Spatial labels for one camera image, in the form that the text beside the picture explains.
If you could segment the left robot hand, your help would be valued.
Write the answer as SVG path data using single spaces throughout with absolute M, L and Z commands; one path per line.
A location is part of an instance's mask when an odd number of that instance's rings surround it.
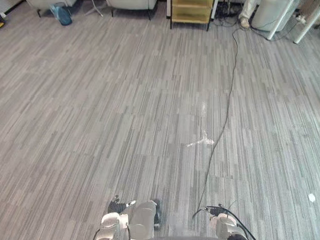
M 135 203 L 136 200 L 131 200 L 127 203 L 120 202 L 119 196 L 115 195 L 108 205 L 107 213 L 121 214 L 125 209 L 127 209 L 130 206 L 133 206 Z

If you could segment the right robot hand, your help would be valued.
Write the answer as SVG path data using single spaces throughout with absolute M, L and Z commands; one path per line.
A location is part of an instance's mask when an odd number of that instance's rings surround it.
M 211 216 L 217 217 L 219 214 L 225 213 L 225 208 L 221 206 L 202 206 L 202 211 L 209 213 Z

